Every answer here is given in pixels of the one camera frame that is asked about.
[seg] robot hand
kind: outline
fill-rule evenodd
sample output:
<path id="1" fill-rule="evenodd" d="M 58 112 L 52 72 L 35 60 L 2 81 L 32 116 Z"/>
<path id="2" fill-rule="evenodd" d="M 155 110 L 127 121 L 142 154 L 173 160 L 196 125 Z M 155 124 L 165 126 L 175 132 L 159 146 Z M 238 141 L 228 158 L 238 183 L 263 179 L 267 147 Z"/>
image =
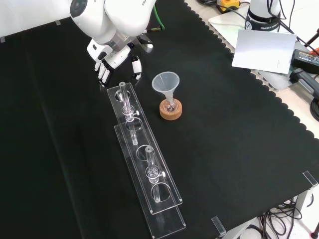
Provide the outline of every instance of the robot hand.
<path id="1" fill-rule="evenodd" d="M 97 61 L 95 64 L 95 71 L 98 73 L 99 82 L 103 87 L 107 86 L 113 71 L 122 65 L 133 48 L 134 44 L 129 43 L 118 53 L 114 55 L 108 55 L 104 59 Z M 138 56 L 132 56 L 131 62 L 133 67 L 132 77 L 136 80 L 139 80 L 142 74 L 141 61 Z"/>

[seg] white wall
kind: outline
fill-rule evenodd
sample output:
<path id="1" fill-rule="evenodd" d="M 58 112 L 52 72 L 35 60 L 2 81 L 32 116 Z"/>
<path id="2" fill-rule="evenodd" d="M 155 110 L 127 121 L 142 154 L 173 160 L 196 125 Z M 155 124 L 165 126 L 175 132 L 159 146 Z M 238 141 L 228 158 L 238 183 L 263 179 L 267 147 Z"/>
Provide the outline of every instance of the white wall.
<path id="1" fill-rule="evenodd" d="M 70 16 L 72 0 L 0 0 L 0 37 Z"/>

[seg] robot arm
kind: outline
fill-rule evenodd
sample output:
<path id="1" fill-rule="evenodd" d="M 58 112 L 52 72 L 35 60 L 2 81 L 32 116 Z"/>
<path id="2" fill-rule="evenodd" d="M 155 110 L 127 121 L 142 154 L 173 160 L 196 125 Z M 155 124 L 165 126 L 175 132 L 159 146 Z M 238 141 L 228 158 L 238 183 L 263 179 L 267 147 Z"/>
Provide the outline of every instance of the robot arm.
<path id="1" fill-rule="evenodd" d="M 146 29 L 156 0 L 73 0 L 74 22 L 98 44 L 109 42 L 118 30 L 138 36 Z"/>
<path id="2" fill-rule="evenodd" d="M 73 0 L 70 13 L 73 21 L 92 37 L 87 50 L 96 61 L 95 71 L 103 86 L 112 72 L 128 57 L 133 43 L 129 39 L 142 34 L 150 20 L 156 0 Z M 139 58 L 133 56 L 133 77 L 141 77 Z"/>
<path id="3" fill-rule="evenodd" d="M 156 0 L 105 0 L 104 10 L 115 27 L 127 36 L 146 29 Z"/>

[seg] acrylic stand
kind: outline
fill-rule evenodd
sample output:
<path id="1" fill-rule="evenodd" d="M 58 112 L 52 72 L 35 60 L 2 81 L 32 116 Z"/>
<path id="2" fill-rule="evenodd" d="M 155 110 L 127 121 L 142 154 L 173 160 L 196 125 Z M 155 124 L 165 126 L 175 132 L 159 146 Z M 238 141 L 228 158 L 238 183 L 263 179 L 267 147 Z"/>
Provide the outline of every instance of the acrylic stand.
<path id="1" fill-rule="evenodd" d="M 107 91 L 119 123 L 115 131 L 152 238 L 184 229 L 178 209 L 182 199 L 132 84 L 121 82 Z"/>

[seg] white paper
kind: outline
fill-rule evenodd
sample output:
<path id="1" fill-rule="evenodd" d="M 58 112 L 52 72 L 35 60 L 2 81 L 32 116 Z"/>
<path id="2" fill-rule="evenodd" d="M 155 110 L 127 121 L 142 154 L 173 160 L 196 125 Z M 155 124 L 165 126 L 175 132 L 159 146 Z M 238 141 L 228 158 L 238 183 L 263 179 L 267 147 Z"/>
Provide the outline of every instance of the white paper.
<path id="1" fill-rule="evenodd" d="M 72 0 L 0 0 L 0 37 L 70 16 Z"/>
<path id="2" fill-rule="evenodd" d="M 288 74 L 296 35 L 239 30 L 232 66 Z"/>

